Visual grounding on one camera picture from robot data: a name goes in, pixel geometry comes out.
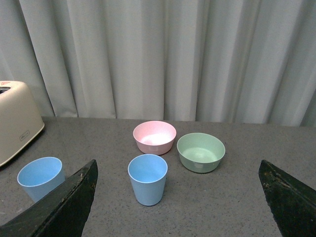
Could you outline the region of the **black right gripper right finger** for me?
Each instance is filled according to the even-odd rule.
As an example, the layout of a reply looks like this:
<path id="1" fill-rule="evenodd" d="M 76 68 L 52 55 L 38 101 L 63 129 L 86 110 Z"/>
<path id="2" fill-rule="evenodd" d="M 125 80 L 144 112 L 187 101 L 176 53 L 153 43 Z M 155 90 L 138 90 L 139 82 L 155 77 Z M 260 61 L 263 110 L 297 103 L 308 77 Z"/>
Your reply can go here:
<path id="1" fill-rule="evenodd" d="M 283 237 L 316 235 L 316 191 L 262 160 L 259 179 L 274 220 Z"/>

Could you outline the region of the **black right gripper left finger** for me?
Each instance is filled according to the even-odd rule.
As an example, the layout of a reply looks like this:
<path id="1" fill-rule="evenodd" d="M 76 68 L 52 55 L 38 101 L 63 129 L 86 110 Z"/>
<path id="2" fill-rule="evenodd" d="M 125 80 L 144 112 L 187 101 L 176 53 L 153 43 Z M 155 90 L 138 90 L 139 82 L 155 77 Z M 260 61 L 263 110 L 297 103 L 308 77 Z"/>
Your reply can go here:
<path id="1" fill-rule="evenodd" d="M 98 180 L 91 160 L 20 215 L 2 225 L 2 237 L 80 237 L 94 200 Z"/>

